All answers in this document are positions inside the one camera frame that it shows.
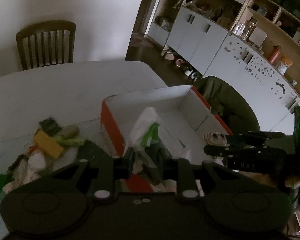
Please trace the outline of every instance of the wooden floor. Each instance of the wooden floor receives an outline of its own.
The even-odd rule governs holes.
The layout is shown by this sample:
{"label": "wooden floor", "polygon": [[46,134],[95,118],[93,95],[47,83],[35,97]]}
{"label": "wooden floor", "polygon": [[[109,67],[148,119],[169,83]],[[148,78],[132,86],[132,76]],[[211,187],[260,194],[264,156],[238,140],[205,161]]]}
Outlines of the wooden floor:
{"label": "wooden floor", "polygon": [[193,80],[187,77],[174,61],[164,59],[157,47],[128,47],[126,60],[142,61],[148,64],[154,72],[168,85],[192,85]]}

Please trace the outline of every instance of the green cloth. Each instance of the green cloth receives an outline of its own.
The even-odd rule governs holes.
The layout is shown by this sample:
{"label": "green cloth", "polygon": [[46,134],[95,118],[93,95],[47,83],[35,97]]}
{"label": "green cloth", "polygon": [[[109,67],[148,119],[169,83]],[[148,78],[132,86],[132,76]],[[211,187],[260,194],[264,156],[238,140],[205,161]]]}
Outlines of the green cloth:
{"label": "green cloth", "polygon": [[228,83],[210,76],[194,83],[213,114],[219,114],[233,134],[260,131],[258,119],[244,98]]}

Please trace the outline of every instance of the floor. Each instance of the floor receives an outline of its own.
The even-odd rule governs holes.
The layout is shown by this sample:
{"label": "floor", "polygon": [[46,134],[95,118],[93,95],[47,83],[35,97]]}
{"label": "floor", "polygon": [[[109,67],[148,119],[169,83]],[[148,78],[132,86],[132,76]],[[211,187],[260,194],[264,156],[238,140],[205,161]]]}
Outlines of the floor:
{"label": "floor", "polygon": [[[133,39],[140,39],[143,41],[133,41]],[[164,59],[161,57],[161,50],[154,46],[150,41],[144,37],[131,38],[126,60],[142,61],[148,64],[153,71],[168,85],[192,85],[194,82],[190,77],[187,77],[182,69],[176,66],[174,61]]]}

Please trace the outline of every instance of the white wall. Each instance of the white wall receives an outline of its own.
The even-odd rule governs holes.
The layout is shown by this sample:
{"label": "white wall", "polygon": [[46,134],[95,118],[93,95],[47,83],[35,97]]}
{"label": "white wall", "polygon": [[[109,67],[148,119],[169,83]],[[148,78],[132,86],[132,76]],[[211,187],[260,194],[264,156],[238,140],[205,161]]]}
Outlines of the white wall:
{"label": "white wall", "polygon": [[141,0],[0,0],[0,76],[21,70],[17,32],[46,20],[77,24],[75,62],[124,59],[140,3]]}

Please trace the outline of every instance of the chair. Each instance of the chair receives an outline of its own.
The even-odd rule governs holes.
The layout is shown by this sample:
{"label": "chair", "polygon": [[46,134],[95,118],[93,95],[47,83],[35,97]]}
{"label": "chair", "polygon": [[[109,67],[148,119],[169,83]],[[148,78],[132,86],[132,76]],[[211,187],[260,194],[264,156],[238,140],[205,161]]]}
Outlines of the chair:
{"label": "chair", "polygon": [[[68,54],[68,62],[66,63],[73,62],[75,29],[76,24],[73,22],[47,21],[30,25],[19,31],[16,35],[16,39],[22,69],[28,69],[27,59],[31,68],[34,68],[34,61],[36,61],[37,67],[65,63],[65,52]],[[68,44],[65,44],[65,36],[67,39],[69,39]],[[29,55],[28,58],[26,58],[25,48],[27,49]]]}
{"label": "chair", "polygon": [[260,131],[257,117],[246,100],[228,83],[209,76],[199,79],[194,86],[211,106],[213,114],[219,114],[233,134]]}

